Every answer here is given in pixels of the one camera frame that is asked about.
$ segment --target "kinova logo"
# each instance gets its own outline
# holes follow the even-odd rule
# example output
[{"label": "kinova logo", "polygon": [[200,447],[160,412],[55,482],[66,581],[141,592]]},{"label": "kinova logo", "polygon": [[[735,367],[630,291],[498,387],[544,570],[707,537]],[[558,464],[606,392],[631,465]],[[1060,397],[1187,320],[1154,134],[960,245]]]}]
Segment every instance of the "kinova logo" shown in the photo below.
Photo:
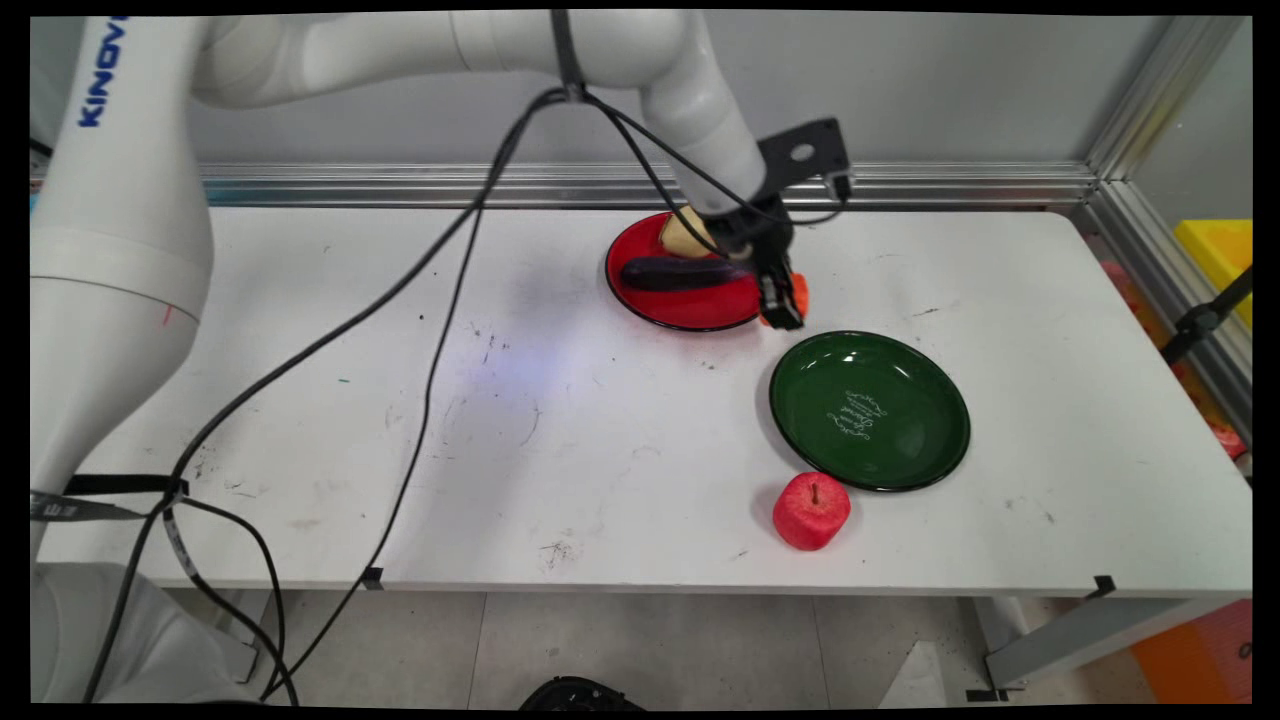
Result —
[{"label": "kinova logo", "polygon": [[102,119],[102,113],[106,111],[106,99],[108,90],[106,83],[111,82],[115,73],[115,64],[120,60],[120,46],[116,44],[118,40],[124,37],[124,28],[116,23],[123,23],[129,19],[128,15],[111,15],[111,20],[106,23],[106,37],[102,38],[102,45],[97,49],[97,70],[93,72],[93,83],[88,86],[88,97],[84,99],[84,104],[81,106],[81,122],[82,128],[96,128],[99,127],[99,120]]}]

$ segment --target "potato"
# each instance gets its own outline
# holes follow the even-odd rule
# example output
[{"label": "potato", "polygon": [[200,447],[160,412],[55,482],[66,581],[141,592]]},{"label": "potato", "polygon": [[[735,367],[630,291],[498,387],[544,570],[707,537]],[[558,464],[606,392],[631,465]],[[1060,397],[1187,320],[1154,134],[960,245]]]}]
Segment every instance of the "potato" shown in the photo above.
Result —
[{"label": "potato", "polygon": [[[680,209],[680,214],[689,220],[689,224],[698,231],[698,234],[703,236],[703,240],[712,243],[716,242],[712,240],[710,233],[707,232],[707,225],[703,224],[703,219],[698,217],[692,206],[685,205]],[[662,241],[663,250],[680,258],[705,258],[710,255],[710,251],[703,247],[694,236],[689,234],[685,224],[675,215],[667,218],[667,224],[662,227],[658,240]]]}]

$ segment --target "tiled floor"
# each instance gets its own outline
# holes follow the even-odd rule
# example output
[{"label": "tiled floor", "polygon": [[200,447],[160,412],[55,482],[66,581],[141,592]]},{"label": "tiled floor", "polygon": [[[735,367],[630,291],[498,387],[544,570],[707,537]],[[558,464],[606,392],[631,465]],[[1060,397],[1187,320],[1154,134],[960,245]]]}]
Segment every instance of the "tiled floor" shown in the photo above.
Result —
[{"label": "tiled floor", "polygon": [[[339,598],[285,593],[291,660]],[[1038,603],[1028,620],[1056,611]],[[582,675],[648,710],[858,708],[879,705],[915,641],[936,643],[948,705],[984,688],[982,633],[955,598],[364,592],[296,682],[305,705],[324,706],[507,710],[556,675]],[[251,684],[269,674],[262,656]],[[1152,696],[1121,652],[1012,702]]]}]

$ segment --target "red apple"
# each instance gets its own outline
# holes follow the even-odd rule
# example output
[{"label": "red apple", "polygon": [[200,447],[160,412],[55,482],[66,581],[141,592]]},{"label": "red apple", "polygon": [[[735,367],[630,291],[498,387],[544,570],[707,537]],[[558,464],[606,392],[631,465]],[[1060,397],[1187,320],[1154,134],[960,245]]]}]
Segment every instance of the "red apple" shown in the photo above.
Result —
[{"label": "red apple", "polygon": [[799,550],[820,550],[845,525],[851,510],[845,486],[824,473],[801,473],[773,506],[773,527]]}]

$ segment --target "black cable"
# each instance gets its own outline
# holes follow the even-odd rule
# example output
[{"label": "black cable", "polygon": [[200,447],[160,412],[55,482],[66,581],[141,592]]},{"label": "black cable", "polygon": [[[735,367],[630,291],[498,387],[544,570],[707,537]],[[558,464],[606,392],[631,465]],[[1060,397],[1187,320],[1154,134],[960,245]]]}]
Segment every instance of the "black cable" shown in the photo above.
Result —
[{"label": "black cable", "polygon": [[[187,465],[191,462],[192,456],[195,456],[195,454],[200,448],[200,446],[204,445],[205,439],[207,439],[209,436],[212,434],[212,432],[232,413],[234,413],[239,406],[242,406],[246,401],[248,401],[251,397],[253,397],[259,391],[261,391],[266,386],[271,384],[271,382],[276,380],[280,375],[283,375],[284,373],[289,372],[291,369],[293,369],[294,366],[297,366],[298,364],[301,364],[303,360],[306,360],[307,357],[310,357],[311,355],[314,355],[316,351],[319,351],[321,347],[324,347],[329,342],[333,342],[335,338],[338,338],[339,336],[342,336],[343,333],[346,333],[351,328],[358,325],[361,322],[364,322],[365,319],[367,319],[375,311],[378,311],[379,309],[381,309],[393,297],[396,297],[410,282],[412,282],[412,279],[416,278],[422,272],[424,268],[426,268],[428,263],[430,263],[431,259],[435,258],[435,255],[444,246],[444,243],[451,237],[453,237],[453,234],[462,225],[462,223],[466,222],[466,219],[474,211],[476,211],[480,206],[483,206],[485,199],[488,199],[489,193],[493,191],[494,184],[497,184],[497,179],[502,174],[502,170],[506,169],[507,163],[509,163],[512,155],[515,154],[516,143],[518,142],[520,136],[524,135],[525,127],[529,124],[530,118],[532,118],[532,115],[536,111],[541,110],[543,108],[547,108],[548,105],[554,105],[557,102],[563,102],[563,101],[564,101],[564,91],[563,91],[563,88],[558,88],[557,87],[557,88],[552,88],[552,90],[548,90],[548,91],[540,94],[538,97],[535,97],[530,102],[530,105],[525,109],[525,113],[520,117],[520,119],[516,120],[516,123],[507,132],[507,136],[503,138],[503,142],[499,146],[498,155],[494,159],[493,167],[490,168],[489,178],[485,182],[484,188],[480,191],[480,193],[477,193],[476,199],[453,220],[453,223],[451,223],[449,227],[445,228],[444,233],[442,233],[442,236],[428,249],[428,251],[422,255],[422,258],[419,259],[419,261],[415,263],[413,266],[399,281],[397,281],[396,284],[393,284],[390,290],[388,290],[385,293],[383,293],[369,307],[366,307],[361,313],[357,313],[349,320],[347,320],[346,323],[343,323],[342,325],[339,325],[338,328],[335,328],[334,331],[330,331],[324,337],[321,337],[320,340],[315,341],[314,343],[311,343],[310,346],[307,346],[306,348],[303,348],[301,352],[298,352],[293,357],[285,360],[284,364],[282,364],[276,369],[271,370],[270,373],[268,373],[266,375],[264,375],[261,379],[259,379],[256,383],[253,383],[252,386],[250,386],[246,391],[243,391],[241,395],[238,395],[236,398],[233,398],[225,407],[223,407],[209,423],[206,423],[205,427],[201,428],[201,430],[196,434],[196,437],[192,438],[192,441],[187,445],[187,448],[183,451],[182,456],[178,459],[178,462],[174,465],[174,469],[173,469],[173,473],[172,473],[172,484],[170,484],[169,491],[165,493],[165,497],[156,505],[156,507],[147,515],[146,520],[143,521],[142,529],[138,532],[138,537],[137,537],[137,539],[133,543],[133,552],[131,555],[129,565],[125,568],[124,579],[122,580],[120,592],[116,596],[115,607],[111,611],[111,623],[108,626],[106,637],[104,638],[102,647],[99,651],[99,657],[97,657],[97,661],[96,661],[96,665],[95,665],[95,673],[91,676],[88,688],[84,692],[84,702],[91,702],[92,701],[93,696],[96,694],[97,685],[101,682],[102,670],[106,666],[106,659],[110,656],[111,647],[114,647],[114,644],[115,644],[115,637],[116,637],[116,634],[119,634],[119,630],[120,630],[120,623],[122,623],[122,620],[124,618],[124,609],[125,609],[125,605],[128,602],[129,588],[131,588],[131,585],[133,583],[134,575],[137,574],[138,561],[140,561],[140,559],[142,556],[142,548],[146,546],[146,539],[147,539],[147,536],[151,532],[151,527],[155,524],[156,516],[160,515],[164,511],[164,509],[173,501],[173,497],[177,495],[178,489],[180,488],[182,473],[186,470]],[[406,475],[404,486],[401,487],[401,493],[399,493],[399,497],[397,498],[396,510],[393,510],[393,512],[398,511],[398,509],[399,509],[399,501],[403,498],[403,496],[404,496],[404,488],[407,487],[407,483],[408,483],[407,478],[408,478],[408,475]],[[385,539],[387,539],[387,537],[389,534],[390,534],[390,525],[388,525],[388,529],[384,532],[383,541],[379,543],[379,552],[381,551],[381,544],[385,543]],[[358,587],[358,580],[357,580],[356,585],[353,585],[353,589],[355,589],[355,587]],[[210,597],[210,600],[214,600],[214,602],[225,603],[225,601],[221,598],[221,596],[219,596],[212,588],[209,588],[207,584],[204,584],[204,587],[201,587],[201,584],[197,583],[197,588],[201,589],[201,592],[204,592],[207,597]],[[261,633],[260,637],[265,637],[265,633],[261,632],[261,628],[257,628],[257,625],[255,623],[252,623],[251,620],[248,620],[247,618],[244,618],[243,614],[241,614],[239,611],[234,610],[234,607],[232,607],[232,611],[233,611],[233,616],[239,615],[239,618],[237,618],[237,619],[241,620],[241,621],[243,621],[247,626],[250,626],[251,630],[255,630],[255,634],[260,634]],[[325,625],[325,629],[328,629],[328,626],[333,624],[333,619],[335,619],[335,618],[337,618],[337,615],[330,619],[329,624]],[[310,652],[314,648],[315,648],[315,642],[312,642],[311,647],[307,648],[307,652],[303,655],[303,657],[306,655],[310,655]],[[297,669],[298,665],[301,665],[301,661],[294,665],[294,669]],[[273,688],[271,692],[274,692],[274,689],[278,689],[280,685],[278,683]]]},{"label": "black cable", "polygon": [[760,218],[764,218],[767,220],[778,223],[780,225],[818,225],[818,224],[822,224],[822,223],[826,223],[826,222],[829,222],[829,220],[835,219],[837,215],[840,215],[841,213],[844,213],[845,209],[846,209],[846,206],[849,205],[849,197],[842,197],[841,201],[840,201],[840,206],[835,211],[832,211],[828,215],[823,215],[822,218],[814,218],[814,219],[809,219],[809,220],[792,220],[790,218],[777,218],[777,217],[773,217],[773,215],[771,215],[771,214],[760,210],[755,205],[751,205],[746,200],[742,200],[741,197],[739,197],[737,193],[735,193],[732,190],[724,187],[724,183],[722,183],[718,179],[713,178],[707,170],[704,170],[704,169],[699,168],[698,165],[695,165],[691,160],[689,160],[687,158],[685,158],[684,155],[681,155],[675,147],[672,147],[672,146],[667,145],[666,142],[663,142],[660,137],[658,137],[654,133],[649,132],[648,128],[645,128],[640,123],[637,123],[634,119],[631,119],[622,110],[618,110],[617,108],[613,108],[612,105],[609,105],[608,102],[600,100],[595,95],[591,95],[590,92],[588,92],[588,94],[584,95],[584,100],[589,105],[593,105],[596,109],[599,109],[600,111],[603,111],[605,115],[609,115],[609,118],[620,119],[620,120],[625,122],[626,124],[631,126],[632,128],[635,128],[636,132],[639,132],[640,135],[643,135],[646,138],[649,138],[649,141],[653,142],[654,145],[657,145],[663,152],[666,152],[667,155],[671,155],[672,158],[675,158],[676,161],[678,161],[681,165],[684,165],[684,167],[689,168],[690,170],[692,170],[694,174],[696,174],[698,177],[700,177],[704,181],[707,181],[707,183],[710,184],[712,187],[714,187],[716,190],[723,192],[730,200],[732,200],[733,202],[736,202],[744,210],[748,210],[748,211],[750,211],[750,213],[753,213],[755,215],[759,215]]},{"label": "black cable", "polygon": [[93,702],[93,696],[97,694],[97,685],[102,682],[106,660],[111,655],[111,646],[115,644],[115,634],[120,630],[120,621],[124,619],[124,606],[129,601],[129,591],[133,589],[133,575],[138,571],[138,561],[142,559],[142,548],[146,546],[143,541],[146,541],[147,534],[151,532],[151,525],[155,524],[156,518],[160,516],[160,512],[169,502],[168,497],[160,498],[160,502],[156,502],[156,506],[142,520],[138,539],[133,543],[133,551],[129,553],[129,564],[124,568],[124,580],[120,583],[119,592],[115,593],[115,607],[111,610],[111,623],[106,626],[106,638],[102,641],[102,650],[99,651],[97,660],[93,662],[93,673],[88,676],[88,685],[84,687],[81,702]]},{"label": "black cable", "polygon": [[248,520],[241,518],[239,515],[236,515],[233,512],[228,512],[227,510],[223,510],[221,507],[215,507],[212,505],[206,505],[206,503],[200,502],[198,500],[193,500],[193,498],[191,498],[188,496],[183,496],[182,502],[183,502],[183,505],[189,505],[189,506],[192,506],[192,507],[195,507],[197,510],[204,510],[205,512],[211,512],[214,515],[218,515],[219,518],[225,518],[225,519],[230,520],[232,523],[236,523],[237,525],[244,528],[246,530],[248,530],[248,534],[253,536],[253,542],[257,543],[257,550],[262,553],[262,560],[266,561],[266,574],[271,578],[271,594],[275,598],[275,623],[280,626],[280,633],[279,633],[280,639],[278,641],[278,646],[276,647],[280,651],[282,662],[280,662],[280,665],[275,665],[275,666],[271,667],[271,676],[270,676],[270,679],[268,679],[268,684],[275,683],[276,675],[280,674],[280,670],[284,666],[284,662],[283,662],[283,657],[284,657],[284,596],[280,593],[280,578],[279,578],[279,575],[275,574],[275,561],[271,560],[271,548],[269,548],[266,546],[266,539],[264,539],[262,534],[257,532],[257,528],[255,528],[252,525],[252,523],[250,523]]},{"label": "black cable", "polygon": [[[284,656],[280,655],[280,650],[275,647],[274,642],[271,642],[270,635],[268,635],[266,632],[262,628],[260,628],[257,623],[255,623],[248,615],[244,615],[243,612],[241,612],[238,607],[228,602],[225,598],[223,598],[223,596],[218,594],[218,592],[214,591],[214,588],[209,587],[209,583],[206,583],[205,579],[200,577],[200,573],[196,570],[195,562],[192,562],[191,560],[191,553],[187,552],[187,547],[182,542],[182,536],[178,533],[178,523],[174,520],[173,516],[173,505],[166,505],[160,515],[164,518],[165,532],[169,534],[169,542],[170,544],[173,544],[173,551],[178,556],[178,561],[182,564],[183,571],[187,573],[187,578],[191,579],[193,585],[196,585],[196,589],[202,592],[205,597],[211,600],[214,605],[223,609],[239,624],[248,628],[250,632],[253,633],[253,637],[256,637],[257,641],[262,643],[262,648],[266,650],[266,653],[269,656],[271,656],[271,661],[275,662],[276,667],[285,667]],[[279,578],[275,578],[274,582],[275,588],[279,588],[279,584],[280,584]],[[276,607],[278,609],[283,607],[283,605],[278,603]],[[298,707],[301,703],[298,702],[298,691],[297,688],[293,687],[293,676],[288,673],[288,670],[285,670],[284,676],[282,679],[284,680],[284,689],[288,691],[289,693],[289,705],[292,705],[293,707]]]},{"label": "black cable", "polygon": [[[435,356],[431,359],[431,368],[426,373],[426,389],[424,391],[422,396],[422,423],[421,425],[419,425],[417,443],[413,446],[413,456],[408,461],[408,470],[404,473],[404,479],[401,482],[399,495],[396,497],[396,505],[392,507],[392,516],[387,521],[387,528],[385,530],[383,530],[383,537],[378,541],[378,548],[374,550],[374,555],[369,559],[369,564],[365,565],[366,571],[369,570],[369,568],[374,566],[374,562],[378,561],[378,555],[383,551],[383,547],[387,544],[387,539],[390,537],[392,527],[396,524],[396,515],[399,512],[401,501],[404,498],[404,491],[408,488],[410,478],[412,478],[413,475],[413,468],[417,465],[419,454],[422,451],[422,442],[426,438],[426,421],[431,410],[431,384],[435,382],[435,369],[440,364],[440,355],[444,351],[444,342],[448,338],[449,327],[453,324],[453,313],[458,307],[458,299],[462,297],[462,279],[466,277],[467,265],[471,263],[471,251],[475,249],[476,237],[480,233],[480,218],[483,217],[483,214],[484,209],[481,208],[480,210],[476,211],[475,224],[471,225],[471,240],[467,241],[466,252],[462,255],[462,268],[458,270],[458,282],[453,286],[453,297],[449,300],[449,310],[444,315],[444,328],[440,331],[440,341],[435,346]],[[329,628],[332,628],[334,621],[338,620],[338,615],[340,615],[343,609],[347,607],[347,602],[351,600],[353,594],[356,594],[356,589],[360,588],[360,582],[361,580],[357,579],[355,583],[351,584],[351,587],[347,589],[347,594],[342,597],[342,602],[339,602],[338,607],[335,607],[333,614],[329,615],[329,620],[324,624],[323,628],[320,628],[320,632],[316,633],[315,639],[312,639],[311,644],[307,646],[306,652],[303,652],[302,656],[298,657],[298,661],[293,664],[293,667],[289,669],[289,673],[297,673],[298,667],[301,667],[302,664],[306,662],[307,657],[311,656],[311,652],[316,648],[316,646],[320,644],[320,641],[324,638],[325,633],[328,633]],[[268,683],[266,689],[262,691],[261,700],[265,701],[276,689],[279,689],[278,684]]]}]

